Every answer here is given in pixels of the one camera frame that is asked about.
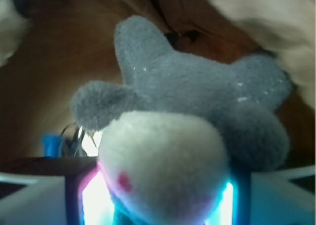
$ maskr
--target pink light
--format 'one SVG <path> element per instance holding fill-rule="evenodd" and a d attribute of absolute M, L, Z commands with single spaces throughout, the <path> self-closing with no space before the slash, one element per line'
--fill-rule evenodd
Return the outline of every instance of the pink light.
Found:
<path fill-rule="evenodd" d="M 114 204 L 101 172 L 88 182 L 82 191 L 85 225 L 112 225 Z"/>
<path fill-rule="evenodd" d="M 83 219 L 85 225 L 112 225 L 115 206 L 111 200 L 106 182 L 97 171 L 82 190 Z M 234 186 L 228 182 L 223 199 L 204 225 L 231 225 L 233 216 Z"/>

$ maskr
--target gray plush toy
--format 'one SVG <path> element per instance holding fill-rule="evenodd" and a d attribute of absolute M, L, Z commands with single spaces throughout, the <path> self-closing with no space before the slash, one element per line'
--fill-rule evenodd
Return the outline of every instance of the gray plush toy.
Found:
<path fill-rule="evenodd" d="M 229 154 L 251 168 L 284 163 L 289 138 L 274 111 L 293 85 L 271 54 L 227 65 L 181 53 L 139 16 L 118 24 L 115 50 L 124 85 L 93 81 L 80 88 L 71 103 L 78 124 L 101 130 L 132 110 L 192 114 L 212 123 Z"/>
<path fill-rule="evenodd" d="M 293 85 L 271 54 L 227 65 L 181 53 L 139 16 L 118 24 L 115 50 L 124 85 L 88 83 L 71 109 L 79 125 L 103 130 L 100 170 L 136 224 L 203 224 L 227 181 L 227 154 L 252 170 L 286 160 L 274 110 Z"/>

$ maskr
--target brown background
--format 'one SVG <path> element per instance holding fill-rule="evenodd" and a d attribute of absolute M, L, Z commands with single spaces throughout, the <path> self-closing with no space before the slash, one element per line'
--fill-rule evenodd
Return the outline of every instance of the brown background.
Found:
<path fill-rule="evenodd" d="M 69 101 L 92 79 L 121 83 L 113 47 L 118 21 L 137 12 L 123 0 L 37 0 L 33 26 L 0 68 L 0 162 L 41 156 L 40 139 L 73 121 Z M 225 30 L 234 27 L 216 14 Z M 232 62 L 255 48 L 216 34 L 181 38 L 176 48 Z M 277 111 L 291 140 L 289 165 L 315 162 L 315 118 L 297 94 Z"/>

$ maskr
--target pink spot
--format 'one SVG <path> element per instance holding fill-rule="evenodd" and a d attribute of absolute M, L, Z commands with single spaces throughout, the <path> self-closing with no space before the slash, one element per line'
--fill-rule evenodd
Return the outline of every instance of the pink spot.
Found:
<path fill-rule="evenodd" d="M 132 190 L 132 185 L 130 183 L 129 176 L 126 172 L 121 172 L 119 174 L 118 184 L 126 192 L 130 192 Z"/>

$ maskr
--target stuffed animal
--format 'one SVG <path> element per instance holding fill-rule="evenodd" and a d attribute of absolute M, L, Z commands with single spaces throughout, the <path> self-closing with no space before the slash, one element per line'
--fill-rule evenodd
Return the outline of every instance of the stuffed animal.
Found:
<path fill-rule="evenodd" d="M 202 224 L 226 153 L 252 170 L 286 160 L 289 138 L 274 110 L 294 86 L 270 53 L 230 65 L 181 53 L 140 16 L 117 25 L 115 50 L 124 85 L 88 83 L 71 109 L 79 125 L 104 129 L 101 171 L 136 224 Z"/>

